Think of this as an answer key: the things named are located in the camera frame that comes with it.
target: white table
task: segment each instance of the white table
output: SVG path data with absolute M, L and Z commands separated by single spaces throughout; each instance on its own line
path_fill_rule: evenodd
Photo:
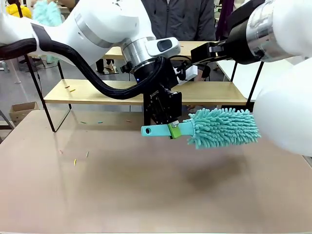
M 225 77 L 228 80 L 231 80 L 235 61 L 224 60 L 217 62 L 217 64 L 224 73 Z M 233 83 L 245 98 L 249 97 L 259 66 L 260 62 L 248 65 L 237 65 Z M 288 71 L 292 67 L 293 65 L 287 60 L 265 63 L 260 73 L 257 85 L 254 89 L 251 101 L 256 100 L 264 85 L 270 83 L 275 78 L 280 77 L 284 72 Z

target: table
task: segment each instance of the table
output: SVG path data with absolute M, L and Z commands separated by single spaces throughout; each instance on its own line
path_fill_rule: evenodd
M 132 81 L 105 80 L 109 86 L 125 89 L 136 84 Z M 173 91 L 182 93 L 183 105 L 245 105 L 246 99 L 230 82 L 188 82 Z M 46 103 L 143 105 L 143 95 L 117 100 L 100 93 L 88 80 L 62 79 L 44 98 Z
M 0 145 L 0 230 L 312 230 L 312 168 L 301 156 L 265 139 L 196 151 L 184 137 L 142 137 L 141 120 L 140 113 L 70 112 L 52 133 L 44 111 L 32 111 Z
M 191 50 L 207 43 L 206 41 L 180 41 L 180 55 L 191 58 Z M 113 47 L 104 56 L 103 59 L 120 59 L 124 60 L 120 47 Z M 185 60 L 185 58 L 173 58 L 173 60 Z
M 216 63 L 224 73 L 225 77 L 230 80 L 235 61 L 223 60 Z M 248 65 L 238 64 L 236 68 L 233 83 L 245 98 L 249 97 L 259 65 L 260 62 Z M 251 101 L 256 100 L 264 85 L 269 84 L 274 78 L 282 76 L 284 72 L 287 72 L 287 70 L 292 67 L 293 65 L 285 59 L 277 62 L 264 63 Z

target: light blue fluffy duster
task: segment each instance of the light blue fluffy duster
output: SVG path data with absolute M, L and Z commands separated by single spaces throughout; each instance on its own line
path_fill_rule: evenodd
M 33 20 L 47 26 L 59 26 L 62 24 L 61 12 L 55 2 L 46 0 L 37 1 L 34 6 Z M 47 63 L 58 61 L 58 58 L 47 56 Z

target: brown tabletop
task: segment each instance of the brown tabletop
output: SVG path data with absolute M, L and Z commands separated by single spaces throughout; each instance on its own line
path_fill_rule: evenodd
M 54 134 L 44 111 L 31 112 L 0 145 L 0 231 L 312 230 L 312 169 L 301 156 L 265 139 L 196 151 L 184 137 L 142 137 L 141 122 L 71 112 Z

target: gray floor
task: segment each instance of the gray floor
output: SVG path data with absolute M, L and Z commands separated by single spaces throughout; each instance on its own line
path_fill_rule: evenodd
M 48 64 L 47 67 L 52 67 L 55 64 Z M 123 61 L 115 61 L 115 66 L 119 69 L 123 65 Z M 64 77 L 72 79 L 85 79 L 81 72 L 74 66 L 62 62 L 61 63 Z M 12 74 L 0 71 L 0 110 L 9 118 L 9 111 L 12 105 L 36 101 L 42 109 L 39 96 L 37 94 L 35 85 L 30 76 L 29 72 L 18 71 L 18 76 L 21 80 L 20 84 L 15 84 Z M 39 75 L 42 84 L 43 96 L 60 81 L 59 70 L 57 67 L 48 69 L 39 69 Z M 129 80 L 128 74 L 117 74 L 117 75 L 105 75 L 101 76 L 103 80 Z M 131 75 L 130 80 L 134 81 L 134 77 Z M 221 71 L 211 73 L 211 81 L 222 81 L 223 74 Z M 48 104 L 49 109 L 67 109 L 68 106 L 65 104 Z M 140 106 L 103 106 L 103 105 L 73 105 L 74 110 L 89 110 L 89 111 L 141 111 Z

